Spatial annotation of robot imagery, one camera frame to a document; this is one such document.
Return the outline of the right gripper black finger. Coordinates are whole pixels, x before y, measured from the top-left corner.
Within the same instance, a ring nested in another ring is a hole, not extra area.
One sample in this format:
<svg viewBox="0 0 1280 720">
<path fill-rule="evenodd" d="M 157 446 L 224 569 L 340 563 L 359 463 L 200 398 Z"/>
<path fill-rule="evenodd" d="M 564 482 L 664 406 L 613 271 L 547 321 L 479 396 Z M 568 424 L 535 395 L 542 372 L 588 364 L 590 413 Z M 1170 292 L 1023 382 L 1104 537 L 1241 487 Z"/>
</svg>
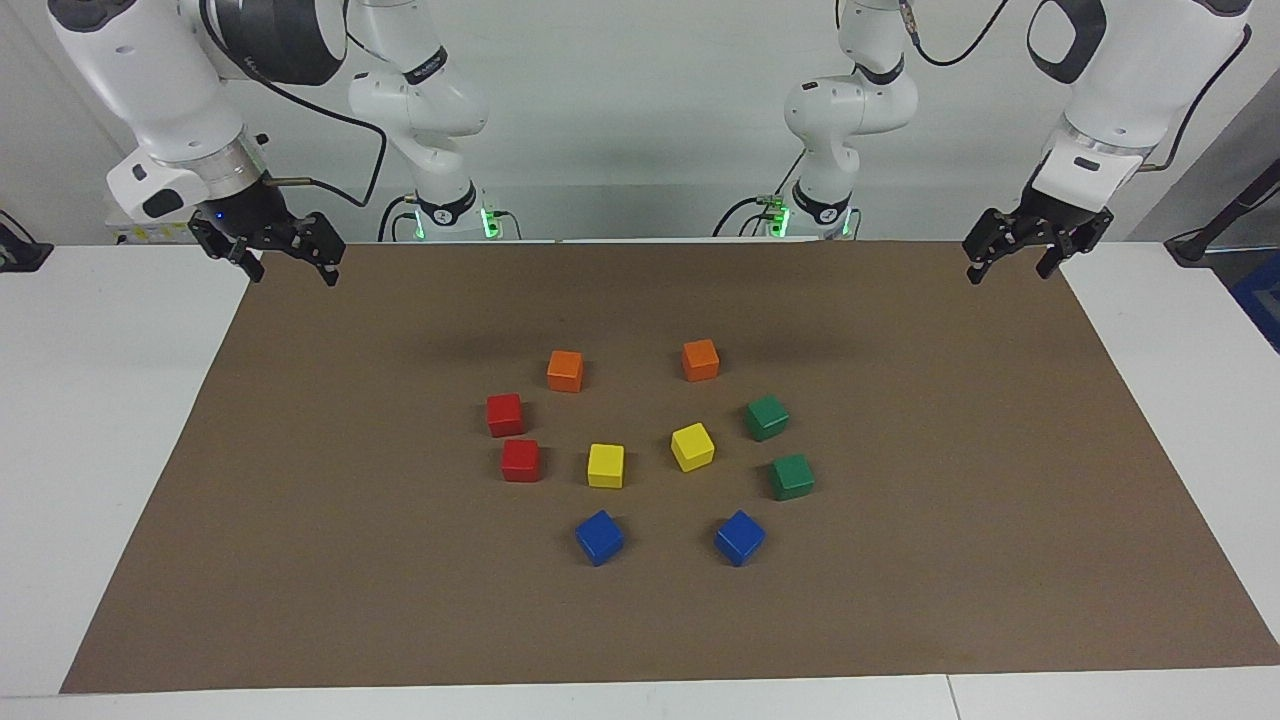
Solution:
<svg viewBox="0 0 1280 720">
<path fill-rule="evenodd" d="M 328 287 L 337 286 L 346 242 L 320 211 L 294 220 L 294 256 L 314 266 Z"/>
<path fill-rule="evenodd" d="M 191 222 L 189 232 L 210 259 L 227 260 L 233 266 L 238 266 L 251 283 L 259 283 L 262 279 L 265 269 L 259 256 L 246 247 L 243 240 L 229 238 L 211 222 Z"/>
</svg>

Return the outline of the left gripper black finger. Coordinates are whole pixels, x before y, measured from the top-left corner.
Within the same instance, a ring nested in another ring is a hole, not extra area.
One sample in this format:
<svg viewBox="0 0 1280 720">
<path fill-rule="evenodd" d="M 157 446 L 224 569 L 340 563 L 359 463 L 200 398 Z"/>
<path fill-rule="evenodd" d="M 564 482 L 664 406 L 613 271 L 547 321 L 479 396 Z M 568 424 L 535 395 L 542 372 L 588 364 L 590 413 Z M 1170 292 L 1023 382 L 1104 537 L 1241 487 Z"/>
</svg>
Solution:
<svg viewBox="0 0 1280 720">
<path fill-rule="evenodd" d="M 1039 278 L 1047 281 L 1069 258 L 1076 254 L 1091 252 L 1105 236 L 1112 222 L 1114 214 L 1105 208 L 1091 220 L 1076 227 L 1075 229 L 1055 229 L 1053 238 L 1050 242 L 1048 249 L 1036 264 L 1036 272 Z"/>
<path fill-rule="evenodd" d="M 1029 232 L 1029 217 L 986 210 L 963 241 L 963 250 L 970 263 L 966 270 L 969 282 L 979 284 L 997 260 L 1020 251 Z"/>
</svg>

